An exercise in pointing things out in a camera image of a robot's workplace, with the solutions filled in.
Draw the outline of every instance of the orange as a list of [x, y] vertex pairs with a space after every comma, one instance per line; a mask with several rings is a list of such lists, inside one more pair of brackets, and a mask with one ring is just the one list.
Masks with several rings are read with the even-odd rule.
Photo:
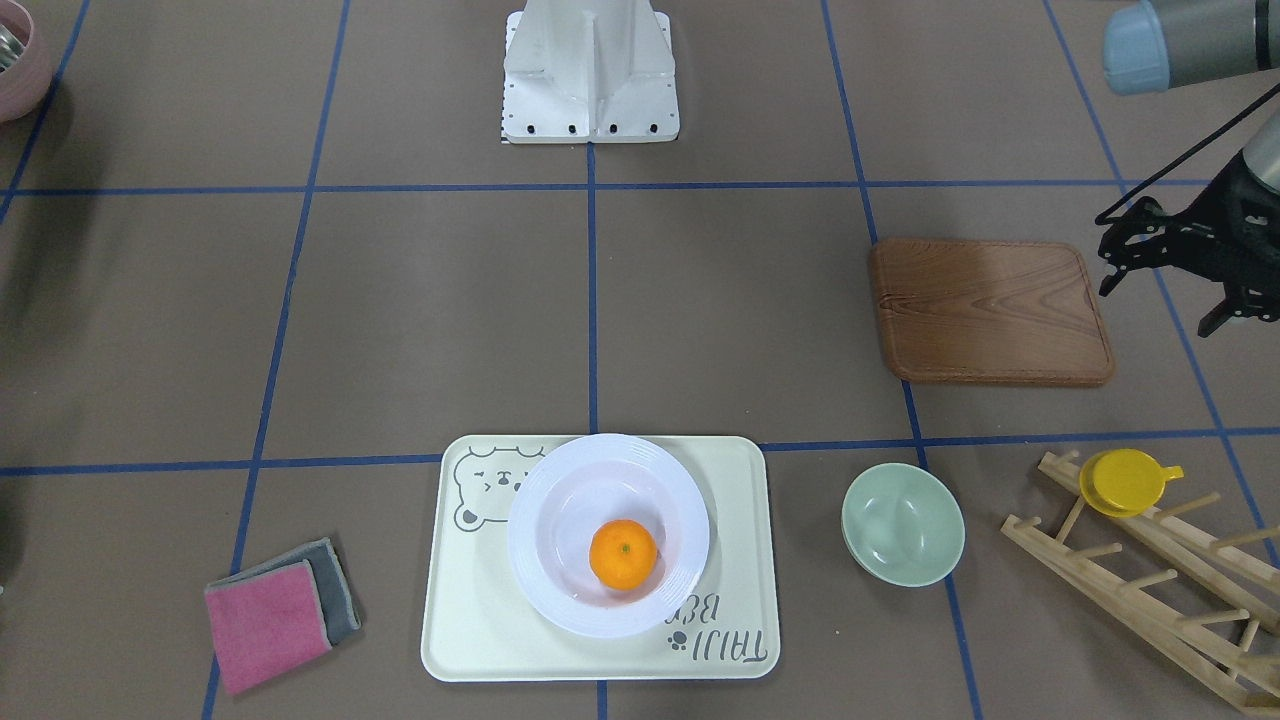
[[640, 587], [658, 564], [658, 543], [635, 520], [609, 520], [591, 538], [591, 571], [607, 587]]

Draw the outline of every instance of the pink cup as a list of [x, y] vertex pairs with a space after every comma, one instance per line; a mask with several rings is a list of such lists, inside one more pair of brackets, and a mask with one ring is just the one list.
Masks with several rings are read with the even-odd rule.
[[40, 105], [54, 79], [54, 63], [45, 36], [36, 32], [36, 23], [26, 8], [13, 0], [0, 0], [0, 22], [27, 46], [13, 67], [0, 73], [0, 123], [5, 123]]

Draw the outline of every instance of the yellow cup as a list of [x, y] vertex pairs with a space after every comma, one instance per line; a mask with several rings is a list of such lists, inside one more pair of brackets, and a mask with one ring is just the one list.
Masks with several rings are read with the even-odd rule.
[[1165, 468], [1140, 450], [1108, 450], [1080, 468], [1080, 497], [1112, 518], [1133, 518], [1165, 495], [1165, 483], [1183, 477], [1178, 465]]

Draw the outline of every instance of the brown wooden tray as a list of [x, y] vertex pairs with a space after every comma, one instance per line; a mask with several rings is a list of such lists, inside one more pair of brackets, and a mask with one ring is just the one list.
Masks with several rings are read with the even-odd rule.
[[1097, 387], [1115, 373], [1069, 245], [888, 238], [870, 269], [884, 363], [905, 380]]

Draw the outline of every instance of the folded towel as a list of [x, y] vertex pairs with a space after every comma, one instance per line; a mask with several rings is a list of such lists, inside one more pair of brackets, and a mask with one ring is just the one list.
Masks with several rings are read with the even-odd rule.
[[329, 538], [210, 583], [205, 603], [232, 694], [329, 652], [360, 629]]

